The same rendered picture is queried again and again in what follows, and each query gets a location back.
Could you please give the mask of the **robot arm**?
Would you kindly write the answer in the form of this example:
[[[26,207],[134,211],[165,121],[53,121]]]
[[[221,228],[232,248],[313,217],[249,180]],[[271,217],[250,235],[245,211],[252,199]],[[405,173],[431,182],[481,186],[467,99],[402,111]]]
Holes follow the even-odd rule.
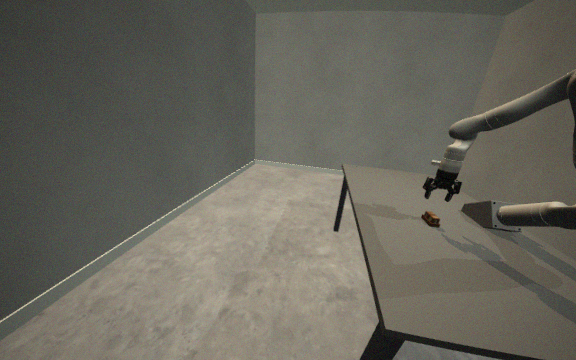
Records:
[[[455,142],[446,148],[442,161],[432,160],[431,164],[446,172],[459,173],[466,152],[477,138],[478,132],[509,125],[566,99],[570,101],[575,120],[572,151],[576,168],[576,69],[516,100],[456,122],[449,129],[449,135],[456,139]],[[576,230],[576,204],[567,206],[561,202],[545,202],[502,206],[497,210],[497,218],[505,226],[561,227]]]

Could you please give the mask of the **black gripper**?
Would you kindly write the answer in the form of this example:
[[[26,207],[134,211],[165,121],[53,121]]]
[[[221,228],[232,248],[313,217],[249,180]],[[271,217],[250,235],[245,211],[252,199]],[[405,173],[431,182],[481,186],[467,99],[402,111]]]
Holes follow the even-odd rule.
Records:
[[[424,197],[429,199],[431,191],[439,189],[447,189],[445,201],[449,202],[454,194],[459,194],[462,182],[456,180],[459,173],[451,173],[438,169],[435,178],[428,177],[423,185],[423,188],[427,190]],[[450,180],[455,179],[455,180]],[[434,181],[434,183],[432,183]],[[432,183],[432,184],[431,184]],[[454,185],[454,188],[452,188]],[[448,189],[449,188],[449,189]]]

